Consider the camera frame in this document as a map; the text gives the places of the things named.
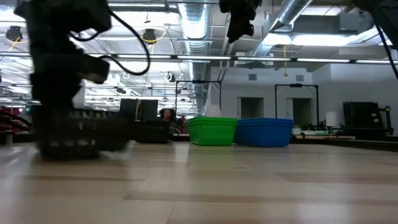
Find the ceiling pipe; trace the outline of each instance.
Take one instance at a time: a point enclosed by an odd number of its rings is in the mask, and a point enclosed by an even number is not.
[[[181,24],[184,38],[187,39],[207,39],[210,32],[210,5],[208,4],[179,4],[181,13]],[[188,55],[208,55],[210,53],[210,43],[208,42],[185,42],[185,49]],[[206,63],[189,63],[191,80],[209,80],[210,66]],[[196,99],[198,114],[204,114],[206,105],[206,94],[208,85],[193,85],[193,93]]]
[[[114,12],[165,12],[180,14],[176,4],[135,4],[135,3],[109,3],[109,8]]]
[[[303,13],[305,8],[311,4],[312,0],[284,0],[281,8],[276,12],[279,15],[276,17],[273,24],[269,27],[263,41],[259,43],[255,50],[252,51],[252,57],[265,57],[273,48],[273,45],[263,44],[268,33],[287,26],[296,21],[296,19]]]

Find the green basket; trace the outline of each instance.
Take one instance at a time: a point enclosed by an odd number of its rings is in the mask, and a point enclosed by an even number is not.
[[[236,125],[236,118],[192,118],[188,121],[190,140],[199,146],[230,146]]]

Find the red object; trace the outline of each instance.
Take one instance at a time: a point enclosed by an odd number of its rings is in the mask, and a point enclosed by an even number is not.
[[[19,108],[1,108],[0,111],[9,113],[9,114],[12,114],[12,115],[15,115],[15,116],[18,116],[21,113],[21,112],[19,112]],[[6,119],[8,118],[8,119],[10,119],[13,122],[22,125],[22,122],[20,122],[18,120],[13,120],[13,119],[11,119],[8,116],[0,115],[0,117],[6,118]],[[4,123],[0,123],[0,131],[12,131],[14,133],[20,132],[19,129],[13,128],[10,125],[4,124]]]

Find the wall vent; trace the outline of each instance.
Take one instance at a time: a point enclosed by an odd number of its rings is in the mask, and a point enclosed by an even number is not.
[[[304,75],[296,75],[296,82],[304,82]]]
[[[249,74],[249,81],[257,81],[257,74]]]

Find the blue basket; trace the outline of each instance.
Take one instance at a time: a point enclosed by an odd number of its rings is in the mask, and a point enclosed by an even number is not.
[[[292,128],[291,119],[242,119],[238,121],[234,142],[245,146],[285,147],[289,145]]]

